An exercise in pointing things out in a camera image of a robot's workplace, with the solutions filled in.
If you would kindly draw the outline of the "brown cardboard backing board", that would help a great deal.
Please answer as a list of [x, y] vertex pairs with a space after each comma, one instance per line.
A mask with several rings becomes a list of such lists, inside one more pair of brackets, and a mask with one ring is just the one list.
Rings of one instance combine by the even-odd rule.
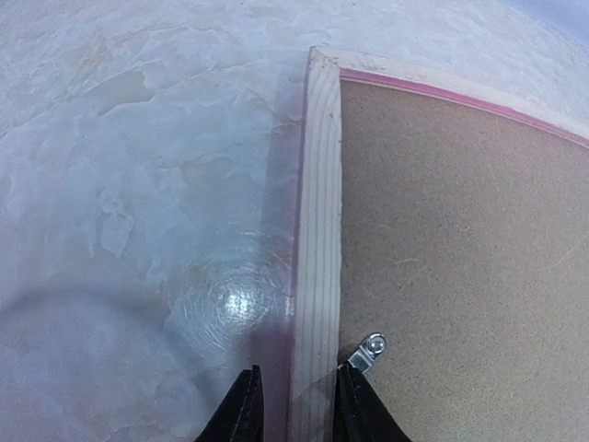
[[342, 95], [341, 346], [414, 441], [588, 437], [588, 151], [455, 103]]

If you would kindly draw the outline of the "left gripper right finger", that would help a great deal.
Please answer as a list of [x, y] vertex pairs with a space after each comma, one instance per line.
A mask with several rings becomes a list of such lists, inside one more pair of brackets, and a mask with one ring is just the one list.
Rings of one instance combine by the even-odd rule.
[[345, 362], [337, 369], [334, 440], [410, 442], [364, 374]]

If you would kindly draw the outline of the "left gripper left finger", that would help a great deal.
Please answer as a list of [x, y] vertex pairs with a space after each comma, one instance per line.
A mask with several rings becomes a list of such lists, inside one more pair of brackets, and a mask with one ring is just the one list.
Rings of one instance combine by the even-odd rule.
[[263, 440], [263, 384], [259, 365], [242, 370], [195, 442]]

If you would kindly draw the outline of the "pink wooden picture frame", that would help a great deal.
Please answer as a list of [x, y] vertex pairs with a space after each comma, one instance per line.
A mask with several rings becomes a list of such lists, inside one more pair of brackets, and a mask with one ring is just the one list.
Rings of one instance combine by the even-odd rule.
[[309, 51], [297, 192], [288, 438], [330, 441], [341, 305], [341, 81], [390, 87], [486, 111], [576, 145], [588, 120], [440, 70], [333, 48]]

